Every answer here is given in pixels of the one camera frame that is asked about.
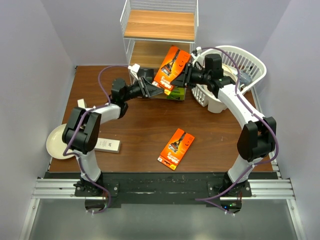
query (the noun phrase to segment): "gray floor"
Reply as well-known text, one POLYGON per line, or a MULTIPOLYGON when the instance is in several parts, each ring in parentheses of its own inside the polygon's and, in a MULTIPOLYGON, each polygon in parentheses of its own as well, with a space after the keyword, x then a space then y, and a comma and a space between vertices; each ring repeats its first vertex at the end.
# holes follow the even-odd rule
POLYGON ((285 200, 247 200, 235 217, 204 205, 132 205, 92 216, 84 200, 41 200, 31 240, 296 240, 285 200))

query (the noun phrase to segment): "razor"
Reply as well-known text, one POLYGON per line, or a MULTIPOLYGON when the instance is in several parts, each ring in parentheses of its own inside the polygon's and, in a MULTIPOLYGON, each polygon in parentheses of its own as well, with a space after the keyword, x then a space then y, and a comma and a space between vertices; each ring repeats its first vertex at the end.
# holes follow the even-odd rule
POLYGON ((180 52, 180 49, 178 49, 172 59, 172 61, 168 62, 166 65, 164 65, 162 68, 161 68, 161 71, 163 73, 165 73, 168 77, 170 76, 171 74, 171 71, 172 71, 172 66, 174 65, 175 61, 177 60, 178 58, 178 55, 179 55, 179 52, 180 52))
POLYGON ((184 132, 182 134, 182 136, 179 138, 178 141, 175 141, 175 142, 171 143, 170 145, 168 145, 168 148, 171 149, 174 153, 176 153, 178 151, 179 145, 180 145, 181 141, 184 139, 185 135, 186 135, 186 132, 184 132))

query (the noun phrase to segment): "white plate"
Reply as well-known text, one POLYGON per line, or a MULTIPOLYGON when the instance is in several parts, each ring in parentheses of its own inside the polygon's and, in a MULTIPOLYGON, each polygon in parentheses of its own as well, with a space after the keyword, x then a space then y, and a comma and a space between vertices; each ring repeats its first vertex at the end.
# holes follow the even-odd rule
POLYGON ((56 127, 46 140, 46 150, 55 159, 69 159, 73 157, 73 155, 63 155, 67 147, 67 144, 62 141, 62 134, 64 133, 66 125, 67 124, 62 124, 56 127))

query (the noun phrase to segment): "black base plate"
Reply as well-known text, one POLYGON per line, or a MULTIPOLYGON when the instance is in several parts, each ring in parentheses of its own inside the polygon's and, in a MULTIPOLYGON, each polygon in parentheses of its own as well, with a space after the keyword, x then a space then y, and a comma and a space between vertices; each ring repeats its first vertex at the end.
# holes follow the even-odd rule
MULTIPOLYGON (((46 179, 77 179, 79 173, 49 173, 46 179)), ((195 201, 196 198, 207 198, 218 194, 224 173, 186 172, 186 173, 103 173, 104 186, 110 191, 111 208, 120 208, 121 204, 177 204, 198 205, 208 203, 195 201)), ((252 179, 277 179, 273 172, 251 173, 252 179)), ((251 197, 251 188, 247 182, 242 189, 243 197, 251 197)), ((91 197, 84 191, 75 191, 77 197, 91 197)), ((221 205, 220 199, 214 203, 221 205)))

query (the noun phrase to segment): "orange razor package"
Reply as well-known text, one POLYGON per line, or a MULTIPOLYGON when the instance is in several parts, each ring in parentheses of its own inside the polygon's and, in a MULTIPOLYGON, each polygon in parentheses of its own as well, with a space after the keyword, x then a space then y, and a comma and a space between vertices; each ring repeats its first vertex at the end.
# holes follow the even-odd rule
POLYGON ((194 139, 194 136, 178 128, 162 150, 158 161, 175 170, 194 139))
POLYGON ((163 88, 164 93, 169 95, 174 89, 171 82, 184 70, 190 56, 186 51, 182 51, 176 46, 171 46, 152 84, 156 87, 163 88))

